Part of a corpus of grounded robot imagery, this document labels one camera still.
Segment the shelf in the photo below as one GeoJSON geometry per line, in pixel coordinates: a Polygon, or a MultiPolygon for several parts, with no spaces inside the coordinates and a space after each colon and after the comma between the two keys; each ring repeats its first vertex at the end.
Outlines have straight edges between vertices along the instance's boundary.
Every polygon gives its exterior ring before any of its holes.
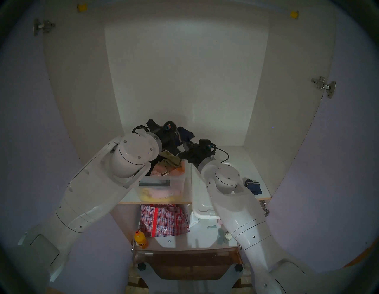
{"type": "MultiPolygon", "coordinates": [[[[242,178],[249,178],[260,183],[262,194],[255,195],[257,200],[271,199],[271,195],[264,184],[261,176],[259,175],[254,163],[251,161],[249,155],[243,146],[222,146],[221,149],[229,153],[229,160],[227,161],[235,167],[240,173],[242,178]]],[[[217,151],[215,159],[224,160],[226,154],[222,151],[217,151]]],[[[200,193],[207,193],[206,185],[203,181],[196,181],[199,186],[192,188],[192,174],[191,165],[186,162],[186,179],[184,184],[184,193],[181,201],[175,202],[142,202],[139,199],[136,189],[132,189],[119,203],[120,204],[188,204],[192,202],[192,190],[200,193]]]]}
{"type": "MultiPolygon", "coordinates": [[[[149,246],[138,251],[185,251],[237,247],[237,241],[232,238],[228,243],[218,241],[218,228],[208,229],[217,224],[216,219],[200,219],[200,222],[189,229],[189,232],[171,237],[147,237],[149,246]]],[[[221,226],[223,235],[226,229],[221,226]]]]}

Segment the metal hinge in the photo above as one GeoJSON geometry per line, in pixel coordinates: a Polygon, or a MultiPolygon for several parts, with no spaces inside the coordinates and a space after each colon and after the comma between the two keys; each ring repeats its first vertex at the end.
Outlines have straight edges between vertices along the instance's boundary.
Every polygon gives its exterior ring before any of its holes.
{"type": "Polygon", "coordinates": [[[41,23],[38,18],[34,19],[34,22],[33,22],[33,34],[35,36],[38,35],[38,32],[39,30],[42,29],[42,31],[44,33],[49,33],[51,31],[52,28],[55,28],[55,24],[48,21],[48,20],[44,20],[43,23],[41,23]]]}
{"type": "Polygon", "coordinates": [[[266,208],[266,202],[265,202],[265,200],[259,200],[259,203],[260,203],[263,211],[265,212],[265,216],[268,216],[268,214],[270,213],[270,211],[266,208]]]}
{"type": "Polygon", "coordinates": [[[316,88],[319,90],[325,89],[327,96],[332,98],[335,91],[336,81],[332,81],[330,84],[325,84],[325,78],[319,77],[318,79],[312,79],[312,83],[315,83],[316,88]]]}

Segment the black cable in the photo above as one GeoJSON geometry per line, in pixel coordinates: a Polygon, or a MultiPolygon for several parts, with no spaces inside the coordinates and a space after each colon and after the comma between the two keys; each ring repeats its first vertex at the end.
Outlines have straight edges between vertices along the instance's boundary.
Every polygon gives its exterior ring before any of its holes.
{"type": "Polygon", "coordinates": [[[215,155],[216,154],[216,150],[217,150],[217,146],[216,146],[216,144],[212,143],[211,144],[211,148],[212,147],[213,147],[212,155],[215,155]]]}
{"type": "Polygon", "coordinates": [[[226,152],[225,150],[222,150],[222,149],[220,149],[220,148],[217,148],[217,150],[220,150],[220,151],[222,151],[222,152],[225,152],[226,155],[228,155],[228,158],[225,159],[225,160],[223,160],[223,161],[221,161],[221,163],[223,163],[224,161],[227,161],[227,160],[229,159],[229,154],[228,154],[228,152],[226,152]]]}
{"type": "Polygon", "coordinates": [[[145,127],[145,126],[138,126],[138,127],[135,127],[135,128],[132,130],[132,133],[136,133],[137,135],[139,135],[139,134],[136,132],[136,130],[138,130],[138,129],[144,129],[144,130],[146,131],[146,133],[150,132],[150,130],[149,130],[147,127],[145,127]]]}

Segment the orange bottle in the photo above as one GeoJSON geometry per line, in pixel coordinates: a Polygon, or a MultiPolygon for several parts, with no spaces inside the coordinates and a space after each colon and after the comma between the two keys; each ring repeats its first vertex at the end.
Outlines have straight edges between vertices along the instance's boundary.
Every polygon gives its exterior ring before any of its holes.
{"type": "Polygon", "coordinates": [[[134,235],[134,240],[137,242],[138,246],[142,249],[145,249],[148,246],[148,242],[146,240],[145,234],[141,231],[136,231],[134,235]]]}

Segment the cabinet hinge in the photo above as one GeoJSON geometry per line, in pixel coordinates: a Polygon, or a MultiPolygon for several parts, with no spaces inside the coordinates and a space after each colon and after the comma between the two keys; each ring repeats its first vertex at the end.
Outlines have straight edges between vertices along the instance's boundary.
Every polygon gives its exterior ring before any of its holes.
{"type": "Polygon", "coordinates": [[[41,23],[38,18],[34,19],[34,22],[33,22],[33,34],[35,36],[38,35],[38,32],[40,30],[42,30],[44,33],[49,33],[51,31],[51,29],[55,28],[55,24],[48,21],[48,20],[44,20],[43,23],[41,23]]]}
{"type": "Polygon", "coordinates": [[[335,85],[336,81],[332,81],[329,84],[325,84],[325,78],[319,77],[318,79],[312,79],[312,83],[316,84],[316,88],[319,90],[325,89],[328,98],[332,98],[334,91],[335,91],[335,85]]]}

